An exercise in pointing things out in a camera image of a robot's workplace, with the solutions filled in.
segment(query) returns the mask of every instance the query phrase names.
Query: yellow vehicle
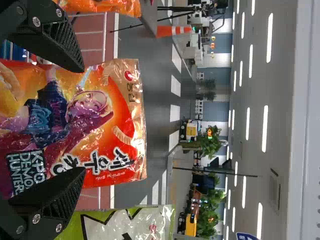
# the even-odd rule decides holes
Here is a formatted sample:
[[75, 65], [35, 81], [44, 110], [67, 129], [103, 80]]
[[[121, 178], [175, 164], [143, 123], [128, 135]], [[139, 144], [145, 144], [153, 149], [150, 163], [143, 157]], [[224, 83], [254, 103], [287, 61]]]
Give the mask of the yellow vehicle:
[[197, 215], [189, 213], [186, 216], [185, 235], [195, 237], [197, 233]]

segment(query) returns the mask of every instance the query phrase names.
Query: blue sign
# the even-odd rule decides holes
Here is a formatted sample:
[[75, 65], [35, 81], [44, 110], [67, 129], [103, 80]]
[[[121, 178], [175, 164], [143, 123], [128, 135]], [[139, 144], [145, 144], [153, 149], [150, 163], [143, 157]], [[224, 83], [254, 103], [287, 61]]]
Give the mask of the blue sign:
[[259, 240], [256, 236], [253, 236], [248, 233], [243, 233], [243, 232], [237, 232], [236, 239], [237, 240]]

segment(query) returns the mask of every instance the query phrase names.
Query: tree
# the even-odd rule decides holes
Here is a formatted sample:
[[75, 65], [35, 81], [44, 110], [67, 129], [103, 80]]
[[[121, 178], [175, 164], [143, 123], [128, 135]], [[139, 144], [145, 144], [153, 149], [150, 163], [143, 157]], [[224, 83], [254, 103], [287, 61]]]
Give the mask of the tree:
[[216, 89], [216, 80], [214, 78], [205, 79], [198, 83], [201, 88], [205, 88], [207, 91], [214, 91]]
[[198, 150], [201, 148], [202, 150], [202, 156], [209, 156], [209, 159], [211, 160], [215, 153], [221, 148], [222, 144], [219, 141], [219, 134], [221, 132], [221, 129], [218, 129], [218, 127], [215, 126], [209, 126], [206, 129], [206, 132], [208, 130], [211, 130], [212, 132], [212, 138], [208, 138], [206, 134], [204, 135], [198, 135], [196, 137], [196, 141], [191, 141], [191, 142], [180, 142], [179, 144], [183, 148], [188, 148], [188, 149], [195, 149]]
[[[216, 182], [220, 179], [214, 173], [209, 174]], [[202, 238], [214, 237], [217, 234], [215, 225], [219, 222], [219, 215], [216, 209], [226, 198], [225, 192], [220, 189], [210, 189], [207, 195], [201, 198], [201, 207], [199, 208], [199, 216], [197, 219], [196, 235]]]
[[216, 98], [216, 93], [214, 91], [209, 91], [209, 92], [206, 92], [204, 95], [203, 95], [207, 100], [209, 101], [213, 101], [215, 98]]
[[204, 100], [206, 98], [209, 101], [213, 101], [216, 98], [216, 80], [206, 79], [197, 83], [198, 85], [198, 93], [196, 99]]

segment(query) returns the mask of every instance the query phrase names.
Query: green snack bag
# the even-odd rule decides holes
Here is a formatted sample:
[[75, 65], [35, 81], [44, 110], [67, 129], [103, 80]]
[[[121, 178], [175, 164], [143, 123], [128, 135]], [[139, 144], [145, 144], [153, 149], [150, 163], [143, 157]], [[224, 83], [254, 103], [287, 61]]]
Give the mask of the green snack bag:
[[172, 205], [75, 211], [55, 240], [172, 240]]

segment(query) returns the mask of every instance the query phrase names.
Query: screw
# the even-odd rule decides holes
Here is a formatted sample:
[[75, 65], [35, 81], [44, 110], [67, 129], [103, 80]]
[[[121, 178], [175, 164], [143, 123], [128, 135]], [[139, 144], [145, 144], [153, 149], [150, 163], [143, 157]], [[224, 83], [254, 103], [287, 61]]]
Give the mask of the screw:
[[55, 231], [56, 231], [57, 233], [59, 233], [59, 232], [61, 231], [61, 229], [62, 229], [62, 224], [59, 223], [59, 224], [56, 226]]
[[34, 215], [32, 218], [32, 223], [37, 224], [40, 221], [40, 218], [41, 218], [40, 214]]
[[59, 17], [59, 18], [61, 18], [62, 17], [62, 12], [61, 12], [61, 10], [58, 8], [57, 10], [55, 10], [55, 12], [56, 12], [56, 15]]
[[32, 18], [32, 22], [37, 28], [40, 27], [40, 25], [41, 25], [41, 22], [40, 22], [39, 18], [37, 18], [36, 16], [34, 16]]
[[20, 6], [17, 6], [17, 7], [16, 7], [16, 11], [17, 11], [17, 13], [18, 13], [19, 15], [24, 14], [24, 11], [23, 11], [23, 9], [22, 9]]
[[24, 226], [18, 226], [18, 228], [16, 229], [16, 234], [21, 234], [24, 231]]

